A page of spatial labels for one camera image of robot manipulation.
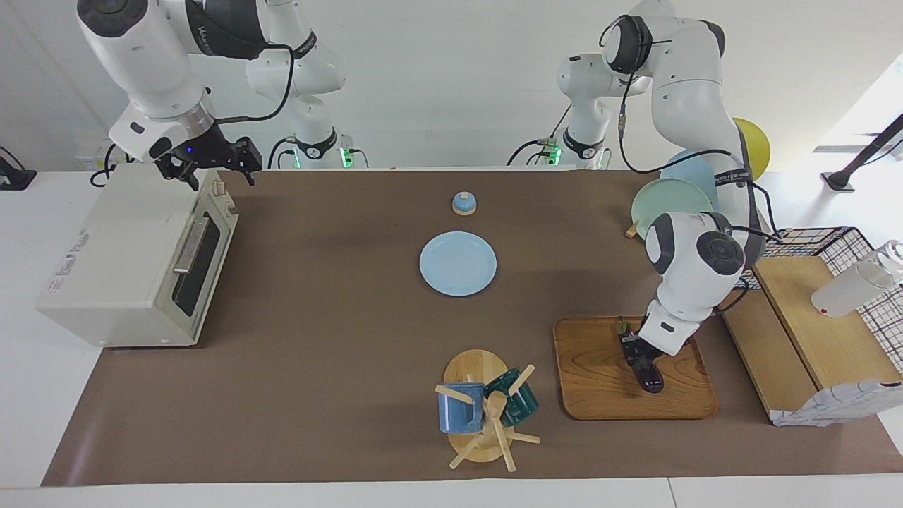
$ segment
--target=brown tabletop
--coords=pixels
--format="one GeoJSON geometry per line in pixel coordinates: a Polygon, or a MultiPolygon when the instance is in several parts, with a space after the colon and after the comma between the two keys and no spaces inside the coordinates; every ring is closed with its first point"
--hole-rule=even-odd
{"type": "Polygon", "coordinates": [[[576,421],[561,407],[552,328],[642,315],[659,276],[627,240],[625,172],[226,174],[241,213],[200,342],[101,354],[44,485],[810,475],[903,471],[877,417],[775,428],[720,318],[696,335],[720,410],[698,421],[576,421]],[[459,217],[452,196],[479,200],[459,217]],[[452,298],[418,258],[466,230],[498,256],[452,298]],[[448,467],[433,385],[484,348],[536,366],[542,445],[448,467]]]}

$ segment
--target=mug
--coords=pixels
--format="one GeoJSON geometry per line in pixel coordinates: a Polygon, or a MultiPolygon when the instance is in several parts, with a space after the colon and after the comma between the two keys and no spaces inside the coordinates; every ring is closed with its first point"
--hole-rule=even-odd
{"type": "Polygon", "coordinates": [[[520,390],[516,391],[514,395],[508,395],[508,389],[511,388],[518,376],[520,376],[520,369],[515,367],[490,381],[484,390],[486,397],[493,391],[501,391],[505,394],[507,404],[501,418],[502,425],[505,427],[514,427],[533,416],[533,413],[539,409],[539,402],[536,401],[536,396],[526,383],[522,384],[520,390]]]}
{"type": "Polygon", "coordinates": [[[481,382],[447,382],[443,386],[470,395],[474,405],[439,393],[439,430],[446,434],[473,434],[483,429],[481,382]]]}

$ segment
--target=wooden board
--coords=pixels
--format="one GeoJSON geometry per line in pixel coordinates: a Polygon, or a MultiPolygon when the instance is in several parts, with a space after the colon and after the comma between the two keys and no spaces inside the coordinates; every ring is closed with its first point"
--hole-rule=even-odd
{"type": "Polygon", "coordinates": [[[755,270],[819,390],[871,379],[900,381],[858,313],[827,317],[812,306],[812,294],[833,277],[821,258],[764,258],[755,270]]]}
{"type": "MultiPolygon", "coordinates": [[[[485,349],[469,349],[465,352],[457,354],[451,359],[445,367],[445,374],[442,376],[442,382],[481,382],[486,384],[498,376],[507,372],[508,367],[494,353],[485,349]]],[[[456,453],[460,453],[470,440],[473,434],[449,434],[449,442],[456,453]]],[[[511,439],[508,440],[508,446],[511,446],[511,439]]],[[[502,456],[502,447],[498,445],[496,439],[482,439],[473,450],[467,454],[467,459],[471,462],[492,462],[502,456]]]]}
{"type": "Polygon", "coordinates": [[[815,383],[765,293],[750,291],[723,317],[766,413],[796,411],[815,395],[815,383]]]}
{"type": "MultiPolygon", "coordinates": [[[[627,318],[635,330],[640,318],[627,318]]],[[[618,339],[617,317],[565,318],[554,327],[565,411],[575,419],[705,419],[718,401],[693,340],[656,360],[665,389],[639,388],[618,339]]]]}

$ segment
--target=blue mug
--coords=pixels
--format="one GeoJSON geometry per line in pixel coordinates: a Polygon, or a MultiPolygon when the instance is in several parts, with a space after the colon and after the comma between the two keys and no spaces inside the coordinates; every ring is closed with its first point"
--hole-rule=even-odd
{"type": "Polygon", "coordinates": [[[439,393],[439,430],[446,434],[474,434],[483,429],[481,382],[447,382],[443,386],[469,395],[473,405],[439,393]]]}

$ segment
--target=light blue plate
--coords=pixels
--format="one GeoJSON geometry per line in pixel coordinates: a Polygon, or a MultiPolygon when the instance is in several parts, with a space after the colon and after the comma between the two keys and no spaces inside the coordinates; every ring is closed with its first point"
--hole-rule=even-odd
{"type": "Polygon", "coordinates": [[[496,276],[496,253],[479,236],[450,231],[430,240],[420,253],[420,274],[448,296],[479,293],[496,276]]]}

